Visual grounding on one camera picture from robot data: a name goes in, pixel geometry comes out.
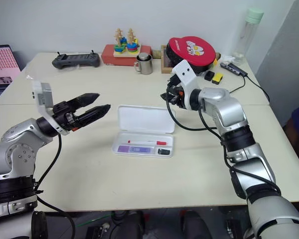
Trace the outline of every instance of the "stainless steel cup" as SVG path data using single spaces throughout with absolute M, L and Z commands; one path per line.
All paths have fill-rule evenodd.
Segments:
M 137 61 L 134 62 L 134 68 L 136 71 L 140 72 L 143 75 L 149 75 L 153 72 L 151 65 L 152 56 L 148 55 L 145 52 L 140 53 L 136 57 Z

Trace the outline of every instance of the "white table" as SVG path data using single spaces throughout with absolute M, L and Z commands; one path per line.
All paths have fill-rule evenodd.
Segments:
M 111 152 L 119 131 L 119 104 L 163 106 L 147 97 L 103 94 L 100 104 L 111 103 L 104 118 L 64 136 L 57 163 L 44 179 L 41 198 L 67 211 L 140 209 L 245 204 L 234 192 L 222 147 L 212 134 L 177 127 L 174 156 L 168 159 L 119 156 Z M 299 201 L 299 160 L 269 106 L 243 106 L 270 163 L 283 196 Z M 187 126 L 202 126 L 197 112 L 176 110 Z M 12 125 L 38 118 L 34 105 L 1 105 L 0 137 Z M 213 125 L 211 118 L 207 123 Z M 38 179 L 57 151 L 57 139 L 39 150 Z M 38 210 L 51 211 L 39 203 Z
M 152 74 L 141 75 L 133 67 L 106 66 L 103 63 L 98 68 L 80 67 L 58 70 L 51 64 L 55 57 L 55 53 L 37 54 L 26 70 L 23 70 L 19 77 L 2 93 L 0 105 L 35 104 L 31 95 L 31 82 L 25 79 L 26 74 L 38 78 L 41 82 L 50 83 L 54 103 L 67 101 L 87 92 L 113 95 L 117 91 L 125 91 L 126 94 L 130 94 L 131 99 L 143 95 L 150 95 L 150 99 L 159 98 L 159 95 L 166 90 L 167 80 L 170 78 L 169 74 L 160 72 L 160 60 L 153 60 Z M 252 80 L 258 83 L 248 63 L 243 64 L 241 68 L 249 73 Z M 201 79 L 199 82 L 201 88 L 221 87 L 231 91 L 243 84 L 242 77 L 236 76 L 219 66 L 213 68 L 212 71 L 224 74 L 223 80 L 217 86 Z M 243 105 L 269 104 L 264 93 L 248 79 L 246 79 L 245 87 L 234 92 L 233 96 Z

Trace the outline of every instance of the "laptop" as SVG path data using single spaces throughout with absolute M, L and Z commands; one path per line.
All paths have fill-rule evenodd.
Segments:
M 0 45 L 0 95 L 18 76 L 20 68 L 9 45 Z

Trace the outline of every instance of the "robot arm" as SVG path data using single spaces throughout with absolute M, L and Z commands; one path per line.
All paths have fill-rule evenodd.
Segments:
M 0 239 L 47 238 L 45 215 L 34 211 L 36 154 L 53 137 L 98 120 L 111 107 L 97 106 L 76 116 L 77 109 L 93 103 L 99 94 L 83 94 L 53 105 L 50 85 L 40 82 L 34 82 L 33 97 L 43 117 L 11 127 L 0 140 Z
M 277 190 L 274 173 L 253 138 L 239 102 L 224 89 L 201 90 L 186 60 L 176 65 L 172 72 L 175 75 L 162 98 L 213 118 L 221 143 L 226 147 L 227 159 L 232 163 L 230 174 L 235 192 L 238 197 L 247 199 L 255 238 L 299 239 L 299 212 Z

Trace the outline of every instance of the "clear plastic bottle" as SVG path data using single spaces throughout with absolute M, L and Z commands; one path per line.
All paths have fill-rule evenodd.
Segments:
M 255 36 L 256 30 L 258 28 L 258 25 L 263 15 L 264 12 L 259 9 L 256 8 L 248 9 L 246 22 L 239 35 L 237 46 L 233 52 L 233 57 L 235 57 L 233 63 L 235 65 L 239 66 L 244 62 L 246 52 L 248 51 L 250 43 L 252 42 Z

